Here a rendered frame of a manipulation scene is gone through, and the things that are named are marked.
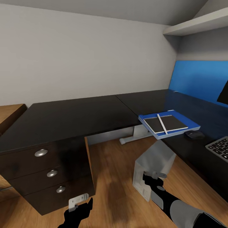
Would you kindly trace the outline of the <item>folder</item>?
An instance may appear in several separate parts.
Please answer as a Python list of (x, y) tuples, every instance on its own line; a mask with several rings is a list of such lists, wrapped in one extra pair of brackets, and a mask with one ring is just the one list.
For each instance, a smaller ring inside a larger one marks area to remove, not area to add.
[[(151, 128), (144, 122), (144, 119), (151, 118), (151, 117), (158, 117), (157, 114), (159, 114), (159, 116), (173, 115), (175, 118), (179, 119), (182, 123), (184, 123), (188, 128), (181, 129), (181, 130), (175, 130), (175, 131), (168, 131), (167, 134), (166, 134), (166, 132), (155, 134), (151, 130)], [(180, 114), (180, 113), (178, 113), (178, 112), (176, 112), (174, 110), (143, 114), (143, 115), (139, 115), (138, 119), (140, 120), (140, 122), (142, 122), (142, 124), (148, 129), (148, 131), (157, 140), (163, 139), (163, 138), (167, 138), (167, 137), (171, 137), (171, 136), (175, 136), (175, 135), (179, 135), (179, 134), (183, 134), (185, 132), (192, 131), (192, 130), (193, 131), (199, 130), (199, 128), (201, 127), (200, 125), (196, 124), (192, 120), (188, 119), (187, 117), (183, 116), (182, 114)]]

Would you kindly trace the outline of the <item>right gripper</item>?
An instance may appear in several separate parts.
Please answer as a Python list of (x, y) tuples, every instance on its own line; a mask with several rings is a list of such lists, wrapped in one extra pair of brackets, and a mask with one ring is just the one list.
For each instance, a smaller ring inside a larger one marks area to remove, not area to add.
[(144, 181), (145, 181), (145, 184), (146, 185), (149, 185), (151, 187), (151, 184), (154, 183), (154, 182), (157, 182), (159, 183), (160, 185), (163, 185), (163, 180), (162, 179), (153, 179), (152, 177), (150, 176), (146, 176), (145, 174), (143, 174), (143, 178), (142, 178)]

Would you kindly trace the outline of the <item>keyboard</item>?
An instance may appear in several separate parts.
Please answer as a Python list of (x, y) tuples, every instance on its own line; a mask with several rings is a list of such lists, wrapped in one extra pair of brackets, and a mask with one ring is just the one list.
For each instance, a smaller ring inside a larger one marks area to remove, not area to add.
[(205, 148), (228, 163), (228, 137), (227, 136), (206, 145)]

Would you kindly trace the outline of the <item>pen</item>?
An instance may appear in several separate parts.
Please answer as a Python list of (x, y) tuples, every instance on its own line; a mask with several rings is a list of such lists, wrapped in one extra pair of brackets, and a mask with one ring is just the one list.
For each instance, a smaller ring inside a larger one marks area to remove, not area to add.
[(166, 134), (167, 134), (167, 131), (166, 131), (166, 129), (165, 129), (165, 126), (164, 126), (164, 124), (163, 124), (163, 122), (162, 122), (162, 120), (161, 120), (161, 118), (160, 118), (159, 114), (157, 114), (157, 116), (158, 116), (158, 118), (159, 118), (159, 120), (160, 120), (160, 123), (161, 123), (161, 125), (162, 125), (162, 127), (163, 127), (164, 131), (165, 131), (165, 132), (166, 132)]

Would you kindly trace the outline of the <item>notebook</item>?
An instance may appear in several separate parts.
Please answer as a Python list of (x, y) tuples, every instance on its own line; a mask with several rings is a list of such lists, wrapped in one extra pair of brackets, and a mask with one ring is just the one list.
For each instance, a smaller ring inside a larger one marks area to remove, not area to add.
[[(167, 132), (188, 128), (184, 123), (182, 123), (179, 119), (175, 118), (173, 115), (160, 116), (160, 118)], [(151, 130), (155, 134), (165, 132), (158, 117), (144, 119), (144, 122), (151, 128)]]

